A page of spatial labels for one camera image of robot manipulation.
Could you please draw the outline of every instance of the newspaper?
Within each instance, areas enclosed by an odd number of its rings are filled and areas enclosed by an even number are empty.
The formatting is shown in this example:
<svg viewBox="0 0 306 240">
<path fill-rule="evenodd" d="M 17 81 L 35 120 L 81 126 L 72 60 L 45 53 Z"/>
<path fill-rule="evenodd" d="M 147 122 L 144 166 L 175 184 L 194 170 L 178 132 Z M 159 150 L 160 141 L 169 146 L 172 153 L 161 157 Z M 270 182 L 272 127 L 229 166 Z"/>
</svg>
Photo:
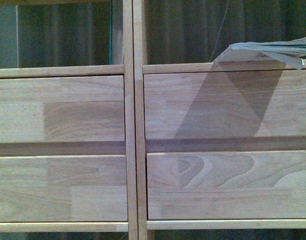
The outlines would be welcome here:
<svg viewBox="0 0 306 240">
<path fill-rule="evenodd" d="M 306 56 L 306 37 L 288 42 L 241 42 L 231 44 L 213 63 L 278 60 L 299 70 L 304 67 L 302 56 Z"/>
</svg>

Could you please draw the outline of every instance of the curtain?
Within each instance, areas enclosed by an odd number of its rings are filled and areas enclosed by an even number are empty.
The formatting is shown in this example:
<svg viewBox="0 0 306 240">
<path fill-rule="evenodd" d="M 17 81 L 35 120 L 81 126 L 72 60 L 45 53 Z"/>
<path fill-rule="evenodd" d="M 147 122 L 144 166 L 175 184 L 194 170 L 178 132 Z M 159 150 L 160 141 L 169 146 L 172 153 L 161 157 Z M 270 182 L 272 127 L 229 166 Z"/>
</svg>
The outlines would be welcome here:
<svg viewBox="0 0 306 240">
<path fill-rule="evenodd" d="M 0 68 L 108 65 L 109 1 L 0 6 Z"/>
<path fill-rule="evenodd" d="M 228 0 L 149 0 L 149 64 L 209 62 Z M 230 0 L 211 61 L 228 45 L 306 37 L 306 0 Z"/>
<path fill-rule="evenodd" d="M 15 232 L 0 233 L 0 240 L 127 240 L 126 232 Z"/>
</svg>

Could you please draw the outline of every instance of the wooden drawer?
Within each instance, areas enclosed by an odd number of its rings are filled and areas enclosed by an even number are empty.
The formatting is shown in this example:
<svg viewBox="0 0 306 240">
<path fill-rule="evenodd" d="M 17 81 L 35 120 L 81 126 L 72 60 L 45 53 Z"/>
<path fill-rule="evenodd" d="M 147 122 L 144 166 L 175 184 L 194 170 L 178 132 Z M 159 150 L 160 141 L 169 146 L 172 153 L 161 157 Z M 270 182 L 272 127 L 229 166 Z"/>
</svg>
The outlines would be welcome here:
<svg viewBox="0 0 306 240">
<path fill-rule="evenodd" d="M 149 220 L 306 219 L 306 70 L 144 86 Z"/>
<path fill-rule="evenodd" d="M 124 141 L 123 76 L 0 79 L 0 143 Z"/>
<path fill-rule="evenodd" d="M 306 136 L 306 70 L 144 75 L 146 140 Z"/>
<path fill-rule="evenodd" d="M 0 157 L 0 222 L 127 221 L 126 157 Z"/>
<path fill-rule="evenodd" d="M 150 220 L 306 219 L 306 151 L 147 154 Z"/>
</svg>

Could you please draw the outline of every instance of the wood grain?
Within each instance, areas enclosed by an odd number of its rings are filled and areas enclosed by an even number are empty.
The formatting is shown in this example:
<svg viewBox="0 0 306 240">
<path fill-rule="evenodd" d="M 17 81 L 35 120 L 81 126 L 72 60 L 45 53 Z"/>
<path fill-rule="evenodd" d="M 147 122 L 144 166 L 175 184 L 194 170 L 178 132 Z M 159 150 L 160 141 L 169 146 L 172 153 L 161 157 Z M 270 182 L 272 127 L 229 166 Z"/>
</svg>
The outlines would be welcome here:
<svg viewBox="0 0 306 240">
<path fill-rule="evenodd" d="M 12 222 L 0 223 L 0 233 L 127 232 L 127 222 Z"/>
<path fill-rule="evenodd" d="M 124 140 L 122 76 L 0 79 L 0 143 Z"/>
<path fill-rule="evenodd" d="M 126 220 L 124 155 L 0 157 L 0 222 Z"/>
<path fill-rule="evenodd" d="M 143 65 L 147 64 L 147 41 L 145 28 L 146 7 L 146 0 L 133 0 L 136 172 L 138 195 L 138 236 L 140 240 L 147 240 L 144 79 L 142 71 Z"/>
<path fill-rule="evenodd" d="M 306 70 L 145 75 L 148 140 L 306 136 Z"/>
<path fill-rule="evenodd" d="M 123 40 L 125 64 L 125 136 L 127 159 L 128 238 L 138 239 L 135 153 L 134 55 L 132 1 L 123 0 Z"/>
<path fill-rule="evenodd" d="M 162 64 L 162 65 L 144 65 L 143 74 L 176 74 L 176 73 L 200 73 L 200 72 L 240 72 L 240 71 L 258 71 L 258 70 L 293 70 L 289 65 L 279 61 L 246 61 L 246 62 L 204 62 L 204 63 L 184 63 L 184 64 Z"/>
<path fill-rule="evenodd" d="M 108 2 L 109 0 L 0 0 L 0 5 L 44 5 Z"/>
<path fill-rule="evenodd" d="M 150 220 L 306 219 L 306 151 L 147 154 Z"/>
<path fill-rule="evenodd" d="M 306 229 L 306 219 L 147 221 L 149 230 L 193 229 Z"/>
<path fill-rule="evenodd" d="M 0 69 L 0 79 L 12 78 L 47 78 L 47 77 L 76 77 L 119 75 L 124 73 L 124 65 L 102 66 L 61 66 L 37 68 L 9 68 Z"/>
</svg>

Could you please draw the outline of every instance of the vertical wooden post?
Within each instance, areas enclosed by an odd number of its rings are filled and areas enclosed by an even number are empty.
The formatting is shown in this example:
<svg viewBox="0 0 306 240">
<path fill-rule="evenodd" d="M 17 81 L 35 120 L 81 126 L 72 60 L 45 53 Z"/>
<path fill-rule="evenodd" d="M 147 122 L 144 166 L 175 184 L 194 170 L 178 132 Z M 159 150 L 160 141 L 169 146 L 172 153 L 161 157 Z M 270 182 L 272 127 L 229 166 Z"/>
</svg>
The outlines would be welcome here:
<svg viewBox="0 0 306 240">
<path fill-rule="evenodd" d="M 138 239 L 135 154 L 134 58 L 132 0 L 123 0 L 125 137 L 129 239 Z"/>
<path fill-rule="evenodd" d="M 146 154 L 145 154 L 144 78 L 143 78 L 143 65 L 146 64 L 147 57 L 146 57 L 144 0 L 133 0 L 133 25 L 134 25 L 134 78 L 135 78 L 138 236 L 140 240 L 147 240 Z"/>
</svg>

